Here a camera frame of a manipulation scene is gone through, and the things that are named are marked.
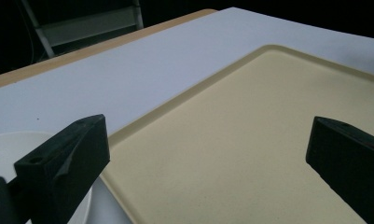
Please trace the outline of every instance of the white table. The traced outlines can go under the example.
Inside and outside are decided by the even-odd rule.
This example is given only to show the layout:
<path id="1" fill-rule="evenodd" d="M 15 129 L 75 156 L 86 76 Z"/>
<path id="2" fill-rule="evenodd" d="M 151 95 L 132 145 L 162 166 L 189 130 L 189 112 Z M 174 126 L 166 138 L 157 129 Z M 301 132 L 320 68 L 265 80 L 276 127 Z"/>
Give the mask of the white table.
<path id="1" fill-rule="evenodd" d="M 56 133 L 106 116 L 114 133 L 264 45 L 297 49 L 374 74 L 374 39 L 228 8 L 0 88 L 0 133 Z M 89 223 L 128 223 L 101 180 Z"/>

